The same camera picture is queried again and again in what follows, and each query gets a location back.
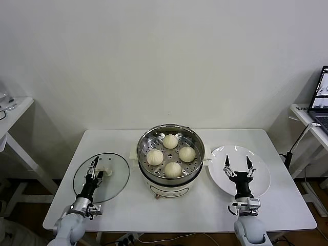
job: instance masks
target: white plate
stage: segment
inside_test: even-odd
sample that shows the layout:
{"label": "white plate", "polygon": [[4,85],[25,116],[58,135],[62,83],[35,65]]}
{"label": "white plate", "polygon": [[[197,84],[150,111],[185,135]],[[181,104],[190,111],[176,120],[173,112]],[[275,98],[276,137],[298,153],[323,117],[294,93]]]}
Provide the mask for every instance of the white plate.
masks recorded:
{"label": "white plate", "polygon": [[263,195],[270,187],[270,172],[264,161],[253,151],[244,147],[227,145],[217,148],[212,152],[212,160],[209,162],[209,171],[214,182],[228,194],[235,196],[235,183],[229,180],[223,171],[226,155],[229,157],[230,167],[233,171],[247,172],[246,156],[249,157],[253,164],[254,179],[250,182],[250,190],[253,196]]}

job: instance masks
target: laptop screen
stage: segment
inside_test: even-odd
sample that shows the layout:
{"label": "laptop screen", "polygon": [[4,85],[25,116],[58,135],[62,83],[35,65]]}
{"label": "laptop screen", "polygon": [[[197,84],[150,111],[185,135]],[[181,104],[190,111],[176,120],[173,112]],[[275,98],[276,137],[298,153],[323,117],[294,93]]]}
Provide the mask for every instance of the laptop screen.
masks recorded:
{"label": "laptop screen", "polygon": [[309,110],[328,111],[328,66],[322,68],[319,83],[313,95]]}

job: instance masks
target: laptop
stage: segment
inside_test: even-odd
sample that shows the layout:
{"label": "laptop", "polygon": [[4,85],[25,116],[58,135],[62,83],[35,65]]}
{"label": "laptop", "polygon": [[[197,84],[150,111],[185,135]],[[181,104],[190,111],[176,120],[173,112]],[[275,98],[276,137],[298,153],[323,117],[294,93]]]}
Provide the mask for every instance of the laptop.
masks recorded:
{"label": "laptop", "polygon": [[328,66],[322,68],[308,113],[315,122],[321,124],[321,128],[328,134]]}

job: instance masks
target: floor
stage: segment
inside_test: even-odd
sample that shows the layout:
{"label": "floor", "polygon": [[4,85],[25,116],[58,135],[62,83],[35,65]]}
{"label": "floor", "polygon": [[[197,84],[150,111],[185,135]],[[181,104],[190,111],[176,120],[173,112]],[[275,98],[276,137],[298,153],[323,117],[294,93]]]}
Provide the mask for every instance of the floor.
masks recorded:
{"label": "floor", "polygon": [[[18,186],[18,180],[10,180],[12,182],[12,187],[5,189],[0,194],[0,200],[8,201],[15,191],[15,188]],[[328,208],[328,190],[322,190],[319,187],[319,181],[310,181],[313,189],[316,191],[317,195],[321,199],[322,203]],[[304,190],[300,185],[300,182],[296,182],[297,187],[299,188],[300,192],[303,194]],[[28,187],[25,190],[25,194],[40,194],[40,195],[49,195],[49,192],[37,181],[30,181]],[[49,204],[31,204],[31,203],[18,203],[12,212],[11,216],[7,219],[18,222],[40,237],[43,237],[47,240],[51,240],[53,238],[53,233],[43,229],[42,223],[43,219],[47,214],[49,209]],[[308,206],[315,217],[318,228],[328,236],[328,217],[321,218],[317,213],[316,209],[311,203],[308,203]],[[96,233],[88,233],[90,237],[95,237]],[[101,245],[115,241],[119,238],[122,233],[103,233],[101,238]],[[162,239],[171,239],[185,234],[143,234],[141,236],[141,240],[148,242],[148,241],[156,241]],[[230,246],[239,246],[240,243],[237,240],[236,236],[231,233],[214,233],[210,234],[216,242],[222,245],[230,245]],[[328,245],[328,241],[324,239],[324,237],[319,233],[318,230],[310,230],[310,231],[297,231],[297,232],[288,232],[285,234],[285,237],[292,242],[295,246],[302,246],[302,245]],[[144,244],[141,242],[135,242],[136,246],[140,245],[148,245],[148,246],[155,246],[155,245],[165,245],[165,246],[173,246],[173,245],[183,245],[183,246],[196,246],[196,245],[209,245],[215,246],[215,243],[208,238],[204,234],[195,234],[188,237],[182,237],[180,239],[174,241],[166,241],[160,243],[148,243]],[[288,245],[287,242],[278,242],[275,245]]]}

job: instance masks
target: electrical outlet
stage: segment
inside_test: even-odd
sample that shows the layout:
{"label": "electrical outlet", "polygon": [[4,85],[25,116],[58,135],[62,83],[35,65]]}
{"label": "electrical outlet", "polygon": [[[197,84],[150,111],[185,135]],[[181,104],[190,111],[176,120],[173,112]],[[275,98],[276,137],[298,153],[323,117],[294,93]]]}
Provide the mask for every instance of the electrical outlet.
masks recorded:
{"label": "electrical outlet", "polygon": [[116,241],[123,241],[125,238],[129,241],[129,244],[131,243],[130,240],[128,239],[129,235],[133,235],[133,239],[134,241],[136,241],[139,237],[142,236],[143,233],[126,233],[123,236],[121,236],[120,238],[116,239]]}

